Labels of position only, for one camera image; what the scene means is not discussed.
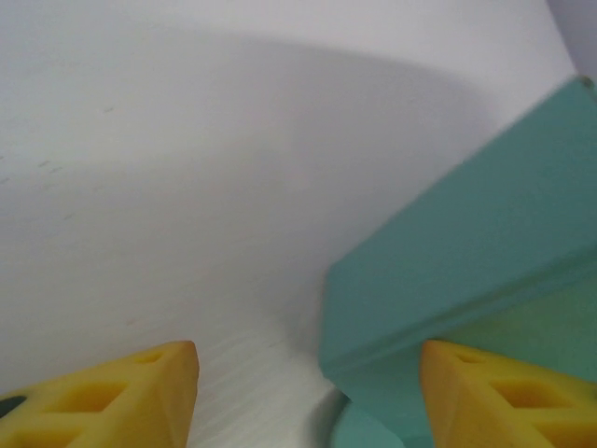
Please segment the teal paper box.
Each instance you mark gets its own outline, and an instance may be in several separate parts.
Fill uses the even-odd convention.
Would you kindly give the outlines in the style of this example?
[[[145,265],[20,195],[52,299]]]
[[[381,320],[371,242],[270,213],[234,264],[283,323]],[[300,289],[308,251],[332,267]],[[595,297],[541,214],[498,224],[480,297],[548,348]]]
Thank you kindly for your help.
[[[576,77],[328,271],[328,448],[436,448],[419,383],[440,339],[597,382],[597,85]]]

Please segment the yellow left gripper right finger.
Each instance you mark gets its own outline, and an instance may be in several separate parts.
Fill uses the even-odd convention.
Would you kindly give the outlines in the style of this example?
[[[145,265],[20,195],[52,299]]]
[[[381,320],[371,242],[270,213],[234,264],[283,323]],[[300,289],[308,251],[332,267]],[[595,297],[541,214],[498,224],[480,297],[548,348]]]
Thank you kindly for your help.
[[[597,383],[431,340],[420,384],[435,448],[597,448]]]

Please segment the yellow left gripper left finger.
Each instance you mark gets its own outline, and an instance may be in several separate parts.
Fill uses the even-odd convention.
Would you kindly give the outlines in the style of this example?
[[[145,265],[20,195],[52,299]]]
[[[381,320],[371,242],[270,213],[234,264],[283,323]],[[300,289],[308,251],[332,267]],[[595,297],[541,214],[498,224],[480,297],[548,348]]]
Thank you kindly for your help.
[[[0,395],[0,448],[187,448],[200,362],[169,342]]]

